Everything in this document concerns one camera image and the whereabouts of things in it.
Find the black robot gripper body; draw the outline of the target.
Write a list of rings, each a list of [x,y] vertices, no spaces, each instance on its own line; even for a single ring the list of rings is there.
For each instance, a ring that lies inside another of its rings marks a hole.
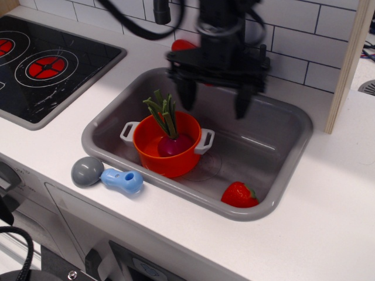
[[[169,78],[179,93],[195,93],[197,84],[227,87],[244,93],[265,90],[270,69],[267,45],[247,44],[244,28],[201,34],[201,46],[174,50],[166,58]]]

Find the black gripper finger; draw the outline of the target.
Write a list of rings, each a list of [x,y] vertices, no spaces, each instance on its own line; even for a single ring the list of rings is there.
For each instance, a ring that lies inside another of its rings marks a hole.
[[[253,95],[255,95],[255,87],[253,85],[245,85],[238,89],[235,101],[237,119],[245,117]]]
[[[178,78],[176,87],[183,108],[191,111],[196,100],[196,82],[190,79]]]

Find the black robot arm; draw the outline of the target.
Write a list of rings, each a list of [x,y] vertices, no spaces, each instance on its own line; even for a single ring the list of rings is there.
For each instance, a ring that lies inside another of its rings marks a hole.
[[[267,47],[258,38],[245,43],[246,15],[261,26],[255,1],[201,1],[196,29],[200,46],[170,52],[168,77],[176,84],[184,109],[190,111],[198,83],[237,90],[235,112],[244,118],[252,97],[264,91],[270,69]]]

